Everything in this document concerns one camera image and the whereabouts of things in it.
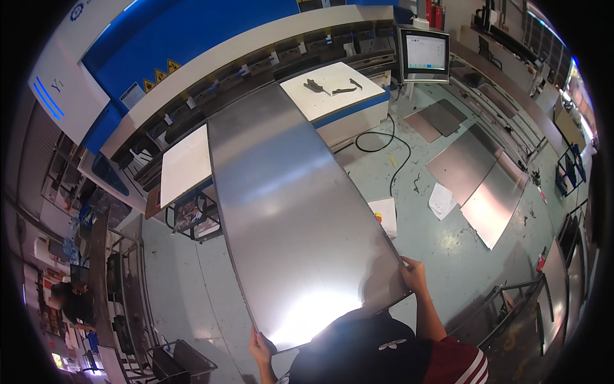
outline metal sheet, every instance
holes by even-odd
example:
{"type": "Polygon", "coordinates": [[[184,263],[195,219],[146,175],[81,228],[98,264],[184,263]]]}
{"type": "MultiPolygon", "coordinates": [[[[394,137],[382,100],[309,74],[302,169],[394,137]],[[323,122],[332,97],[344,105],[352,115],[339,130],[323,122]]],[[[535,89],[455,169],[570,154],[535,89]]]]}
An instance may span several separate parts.
{"type": "Polygon", "coordinates": [[[567,269],[569,279],[569,298],[567,308],[567,328],[565,337],[571,337],[580,319],[580,307],[584,299],[584,268],[582,267],[582,252],[576,245],[573,251],[572,261],[567,269]]]}
{"type": "Polygon", "coordinates": [[[441,137],[441,133],[435,129],[424,116],[420,114],[420,111],[412,113],[405,118],[405,122],[418,132],[427,143],[434,142],[437,138],[441,137]]]}
{"type": "Polygon", "coordinates": [[[478,89],[488,97],[493,104],[497,106],[509,119],[518,114],[518,110],[509,100],[505,98],[498,90],[492,85],[484,83],[478,87],[478,89]]]}
{"type": "Polygon", "coordinates": [[[125,383],[126,378],[123,375],[122,366],[119,364],[117,350],[115,348],[98,345],[98,354],[100,355],[100,360],[103,362],[104,373],[107,375],[109,381],[113,384],[125,383]]]}
{"type": "Polygon", "coordinates": [[[460,205],[480,183],[503,149],[477,124],[473,124],[449,147],[426,165],[427,169],[446,188],[460,205]]]}
{"type": "Polygon", "coordinates": [[[528,179],[529,176],[503,153],[460,209],[489,249],[494,248],[507,227],[528,179]]]}
{"type": "Polygon", "coordinates": [[[254,326],[278,351],[408,294],[373,212],[279,85],[230,104],[208,129],[231,261],[254,326]]]}
{"type": "Polygon", "coordinates": [[[556,238],[552,241],[542,272],[546,277],[546,286],[537,301],[542,311],[544,330],[542,348],[545,355],[564,324],[567,314],[567,269],[563,252],[556,238]]]}
{"type": "Polygon", "coordinates": [[[446,99],[437,101],[418,113],[445,137],[456,132],[459,124],[467,119],[467,116],[446,99]]]}

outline white worktable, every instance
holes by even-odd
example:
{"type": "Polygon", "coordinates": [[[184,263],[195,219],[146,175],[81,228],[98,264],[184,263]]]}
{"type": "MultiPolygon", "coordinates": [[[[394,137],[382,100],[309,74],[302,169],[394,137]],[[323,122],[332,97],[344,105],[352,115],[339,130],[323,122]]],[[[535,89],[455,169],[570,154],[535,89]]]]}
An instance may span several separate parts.
{"type": "Polygon", "coordinates": [[[386,92],[379,85],[344,63],[335,63],[315,69],[285,81],[280,85],[310,122],[317,121],[386,92]],[[354,79],[354,81],[362,85],[362,90],[358,88],[353,92],[328,96],[324,92],[316,93],[306,88],[304,83],[307,83],[307,79],[315,81],[331,94],[336,89],[355,88],[356,86],[349,82],[350,79],[354,79]]]}
{"type": "Polygon", "coordinates": [[[164,153],[160,207],[166,208],[210,177],[207,125],[203,124],[164,153]]]}

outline yellow warning sign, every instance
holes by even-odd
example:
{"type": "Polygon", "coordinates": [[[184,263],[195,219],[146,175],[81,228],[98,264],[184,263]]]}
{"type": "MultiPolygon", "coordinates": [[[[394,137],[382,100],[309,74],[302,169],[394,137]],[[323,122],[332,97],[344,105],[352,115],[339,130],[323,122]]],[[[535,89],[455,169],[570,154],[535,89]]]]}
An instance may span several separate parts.
{"type": "Polygon", "coordinates": [[[155,83],[159,84],[162,80],[166,79],[168,77],[168,74],[166,72],[163,72],[159,69],[155,69],[155,83]]]}
{"type": "Polygon", "coordinates": [[[168,67],[168,74],[171,74],[181,68],[181,64],[171,59],[166,60],[166,66],[168,67]]]}
{"type": "Polygon", "coordinates": [[[145,88],[145,93],[149,93],[155,87],[155,82],[149,81],[147,79],[143,79],[143,88],[145,88]]]}

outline control monitor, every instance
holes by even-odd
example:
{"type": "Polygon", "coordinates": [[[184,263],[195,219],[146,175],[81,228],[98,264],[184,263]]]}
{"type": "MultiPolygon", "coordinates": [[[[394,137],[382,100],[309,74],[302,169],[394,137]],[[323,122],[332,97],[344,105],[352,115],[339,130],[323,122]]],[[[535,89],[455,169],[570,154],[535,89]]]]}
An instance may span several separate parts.
{"type": "Polygon", "coordinates": [[[449,35],[440,30],[399,26],[398,53],[403,82],[448,82],[449,35]]]}

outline red and white striped sleeve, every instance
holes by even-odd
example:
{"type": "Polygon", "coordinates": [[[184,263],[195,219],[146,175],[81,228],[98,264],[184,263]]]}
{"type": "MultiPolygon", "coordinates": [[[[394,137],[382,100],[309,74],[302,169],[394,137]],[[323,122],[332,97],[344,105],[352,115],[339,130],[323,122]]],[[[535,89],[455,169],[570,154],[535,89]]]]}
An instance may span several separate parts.
{"type": "Polygon", "coordinates": [[[433,343],[424,383],[484,384],[488,379],[488,360],[471,344],[447,336],[433,343]]]}

